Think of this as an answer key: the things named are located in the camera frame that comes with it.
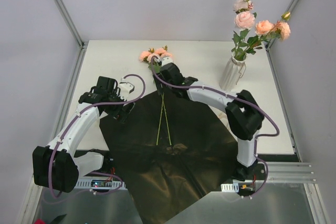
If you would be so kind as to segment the pink rose bouquet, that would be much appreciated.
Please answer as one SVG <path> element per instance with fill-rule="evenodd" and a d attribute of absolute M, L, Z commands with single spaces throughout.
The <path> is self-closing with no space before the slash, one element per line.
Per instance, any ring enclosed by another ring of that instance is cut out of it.
<path fill-rule="evenodd" d="M 145 62 L 148 65 L 148 68 L 150 70 L 154 70 L 154 72 L 157 74 L 161 68 L 160 59 L 165 56 L 169 56 L 173 59 L 172 54 L 167 51 L 167 46 L 164 46 L 158 49 L 149 48 L 148 51 L 141 52 L 139 56 L 139 60 L 141 62 Z M 172 147 L 172 140 L 171 140 L 169 123 L 168 123 L 167 112 L 166 112 L 166 107 L 165 107 L 164 93 L 159 94 L 159 95 L 161 96 L 161 109 L 160 109 L 159 125 L 157 129 L 156 146 L 159 145 L 160 133 L 162 132 L 162 129 L 163 129 L 163 123 L 165 123 L 168 143 L 169 143 L 169 146 Z"/>

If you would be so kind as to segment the black wrapping paper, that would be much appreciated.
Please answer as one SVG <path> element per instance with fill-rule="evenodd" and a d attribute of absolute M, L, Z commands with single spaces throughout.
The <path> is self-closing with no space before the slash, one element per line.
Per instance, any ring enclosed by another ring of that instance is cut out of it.
<path fill-rule="evenodd" d="M 208 105 L 169 89 L 136 104 L 125 122 L 100 130 L 143 223 L 165 223 L 234 172 L 237 142 Z"/>

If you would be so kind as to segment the pale pink rose stem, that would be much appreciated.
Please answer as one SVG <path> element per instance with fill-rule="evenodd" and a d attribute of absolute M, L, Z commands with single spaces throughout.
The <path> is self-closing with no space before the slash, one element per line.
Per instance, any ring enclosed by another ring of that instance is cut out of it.
<path fill-rule="evenodd" d="M 257 14 L 251 12 L 253 9 L 254 6 L 251 0 L 237 0 L 233 6 L 233 11 L 236 14 L 234 24 L 240 30 L 239 33 L 234 31 L 232 38 L 235 44 L 232 52 L 237 61 L 244 61 L 247 54 L 255 54 L 254 48 L 258 46 L 259 39 L 257 35 L 246 40 L 248 33 L 255 25 Z"/>

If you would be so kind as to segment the cream printed ribbon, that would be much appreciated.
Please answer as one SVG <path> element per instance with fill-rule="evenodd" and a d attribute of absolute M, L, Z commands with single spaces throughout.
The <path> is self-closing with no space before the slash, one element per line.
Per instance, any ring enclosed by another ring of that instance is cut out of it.
<path fill-rule="evenodd" d="M 227 115 L 223 112 L 221 112 L 220 114 L 217 115 L 217 117 L 220 119 L 220 121 L 225 125 L 228 126 L 228 119 L 227 119 Z"/>

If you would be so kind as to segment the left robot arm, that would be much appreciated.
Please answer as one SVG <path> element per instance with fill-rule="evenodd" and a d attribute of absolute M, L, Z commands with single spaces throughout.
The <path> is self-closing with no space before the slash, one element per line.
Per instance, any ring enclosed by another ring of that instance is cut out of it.
<path fill-rule="evenodd" d="M 125 79 L 121 82 L 99 77 L 90 91 L 83 93 L 75 113 L 57 136 L 45 147 L 37 146 L 32 154 L 34 183 L 69 193 L 78 179 L 96 172 L 99 176 L 110 173 L 111 164 L 104 155 L 88 151 L 75 157 L 75 152 L 90 127 L 105 113 L 120 120 L 127 110 L 123 108 L 135 86 Z"/>

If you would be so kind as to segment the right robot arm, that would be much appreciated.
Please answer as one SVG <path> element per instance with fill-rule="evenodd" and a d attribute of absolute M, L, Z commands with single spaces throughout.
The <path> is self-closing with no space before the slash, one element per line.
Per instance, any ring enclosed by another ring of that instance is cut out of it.
<path fill-rule="evenodd" d="M 237 94 L 225 93 L 194 77 L 184 77 L 174 63 L 162 66 L 159 73 L 153 75 L 176 96 L 209 105 L 226 114 L 230 130 L 238 142 L 236 173 L 242 179 L 250 178 L 257 165 L 256 137 L 265 118 L 258 111 L 251 93 L 246 90 Z"/>

